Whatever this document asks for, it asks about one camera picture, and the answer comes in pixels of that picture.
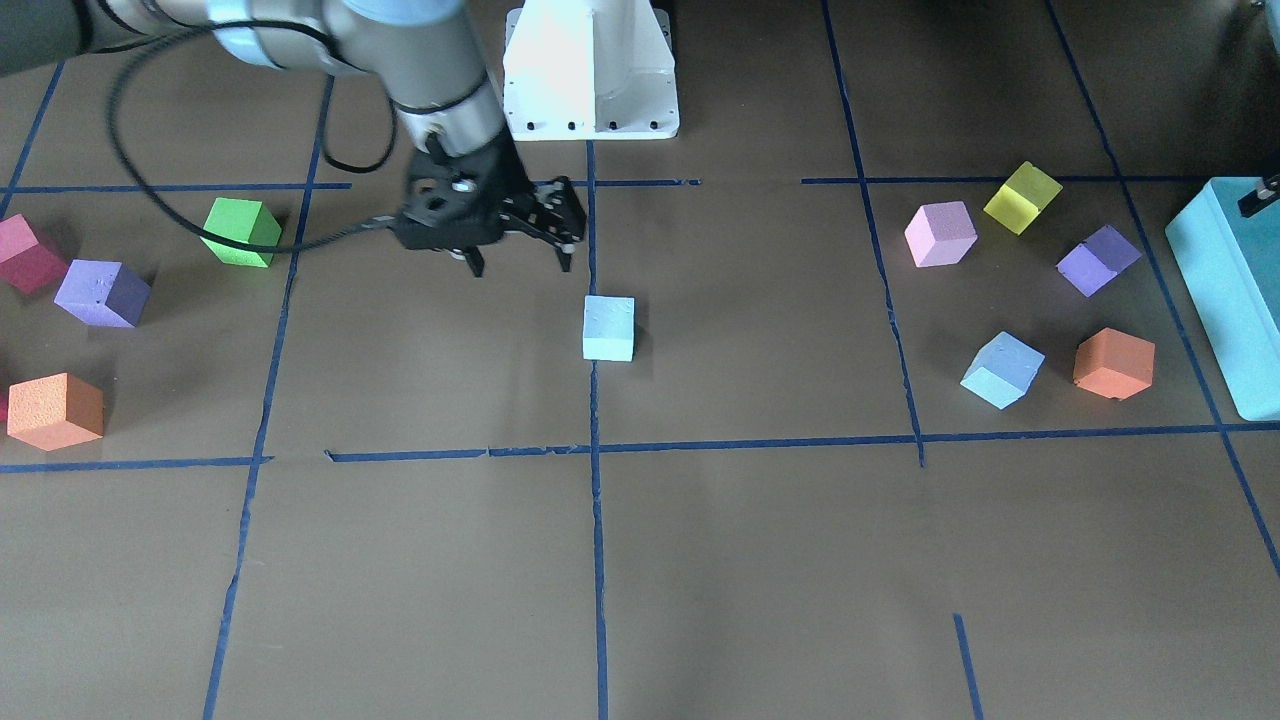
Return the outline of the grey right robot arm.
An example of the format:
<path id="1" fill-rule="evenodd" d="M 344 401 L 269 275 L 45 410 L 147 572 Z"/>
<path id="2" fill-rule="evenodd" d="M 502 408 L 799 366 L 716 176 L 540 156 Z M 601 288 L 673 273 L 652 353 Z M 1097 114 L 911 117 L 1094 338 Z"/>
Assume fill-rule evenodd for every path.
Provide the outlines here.
<path id="1" fill-rule="evenodd" d="M 388 229 L 408 250 L 447 252 L 475 277 L 483 247 L 520 233 L 552 247 L 570 272 L 588 214 L 568 178 L 535 186 L 518 155 L 490 67 L 462 1 L 5 1 L 3 73 L 96 53 L 132 51 L 108 95 L 111 150 L 137 187 L 169 206 L 128 156 L 118 120 L 148 61 L 204 36 L 244 63 L 381 83 L 394 133 L 413 145 L 404 197 L 339 238 Z"/>

